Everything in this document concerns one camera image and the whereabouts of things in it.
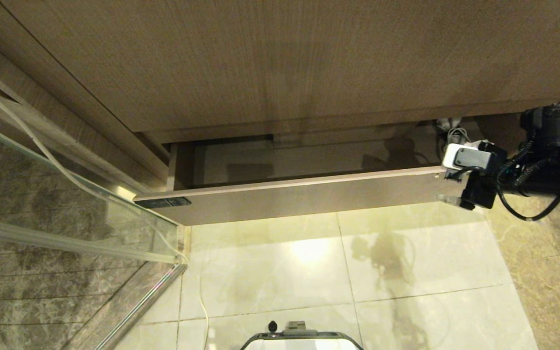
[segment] open drawer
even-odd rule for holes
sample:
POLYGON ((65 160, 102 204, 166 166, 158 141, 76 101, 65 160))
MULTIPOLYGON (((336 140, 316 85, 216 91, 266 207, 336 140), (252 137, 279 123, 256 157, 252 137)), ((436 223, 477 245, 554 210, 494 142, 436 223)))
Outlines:
MULTIPOLYGON (((463 123, 473 138, 480 137, 473 121, 463 123)), ((362 130, 360 137, 366 140, 357 142, 321 142, 331 138, 309 135, 298 147, 278 142, 278 137, 185 145, 173 149, 168 187, 183 186, 184 181, 176 179, 183 178, 178 173, 184 168, 194 169, 189 185, 140 195, 134 201, 181 224, 199 225, 433 202, 438 194, 459 195, 462 186, 444 181, 438 166, 441 145, 433 126, 400 130, 397 126, 384 132, 392 137, 372 140, 362 130)), ((377 135, 382 135, 381 128, 377 135)))

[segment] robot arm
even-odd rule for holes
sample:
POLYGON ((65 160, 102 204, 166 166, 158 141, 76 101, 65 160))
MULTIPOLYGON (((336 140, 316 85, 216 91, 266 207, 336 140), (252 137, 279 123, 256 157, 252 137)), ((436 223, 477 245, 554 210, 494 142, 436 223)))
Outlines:
POLYGON ((560 105, 528 109, 520 116, 520 127, 526 130, 526 141, 511 159, 488 141, 447 146, 442 161, 445 179, 460 181, 469 174, 454 204, 469 210, 475 206, 491 209, 498 196, 509 212, 525 221, 540 220, 556 208, 560 203, 560 105), (505 193, 556 197, 538 215, 525 217, 507 203, 505 193))

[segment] tiled floor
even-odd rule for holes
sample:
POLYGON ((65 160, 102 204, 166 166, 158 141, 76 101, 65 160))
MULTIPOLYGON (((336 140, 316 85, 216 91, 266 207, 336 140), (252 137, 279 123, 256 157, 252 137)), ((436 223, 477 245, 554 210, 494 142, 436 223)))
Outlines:
POLYGON ((275 320, 367 350, 533 350, 485 217, 415 204, 193 228, 192 264, 118 350, 238 350, 275 320))

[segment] white cable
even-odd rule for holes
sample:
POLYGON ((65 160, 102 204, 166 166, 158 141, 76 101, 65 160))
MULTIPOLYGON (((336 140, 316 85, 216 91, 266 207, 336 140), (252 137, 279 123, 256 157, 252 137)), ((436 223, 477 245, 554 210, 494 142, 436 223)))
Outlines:
MULTIPOLYGON (((98 193, 92 190, 91 188, 89 188, 88 186, 85 186, 83 183, 81 183, 78 179, 76 179, 71 174, 71 172, 69 172, 68 169, 62 166, 62 164, 53 156, 53 153, 51 153, 51 151, 49 151, 49 149, 38 139, 38 137, 36 137, 34 132, 29 128, 29 126, 27 126, 27 124, 25 124, 25 122, 22 119, 20 119, 18 115, 16 115, 16 113, 14 113, 9 108, 7 108, 7 106, 3 104, 3 102, 1 101, 0 101, 0 109, 4 111, 4 113, 6 113, 10 118, 12 118, 20 126, 20 128, 23 129, 23 131, 25 131, 25 133, 32 139, 32 141, 36 144, 36 146, 38 146, 38 149, 42 151, 42 153, 47 157, 47 159, 49 159, 51 163, 53 163, 53 165, 62 173, 62 175, 64 175, 64 177, 66 177, 68 180, 73 182, 73 184, 75 184, 78 188, 84 190, 86 193, 98 199, 101 199, 103 201, 114 202, 120 206, 124 206, 125 208, 133 211, 132 208, 129 208, 124 203, 118 201, 118 199, 116 199, 115 197, 110 197, 108 195, 103 195, 102 193, 98 193)), ((147 221, 146 224, 148 224, 158 234, 161 240, 171 251, 176 253, 176 255, 182 257, 186 264, 189 264, 189 259, 187 258, 187 256, 185 256, 184 253, 179 252, 178 249, 174 248, 170 244, 170 242, 167 241, 163 233, 161 233, 157 227, 155 227, 153 224, 147 221)), ((203 348, 203 350, 205 350, 207 348, 207 338, 209 337, 209 314, 207 313, 207 308, 205 307, 204 301, 202 300, 202 274, 200 274, 200 288, 198 289, 198 301, 200 301, 200 306, 202 306, 202 310, 204 310, 205 319, 207 321, 207 328, 205 330, 205 341, 204 341, 204 348, 203 348)))

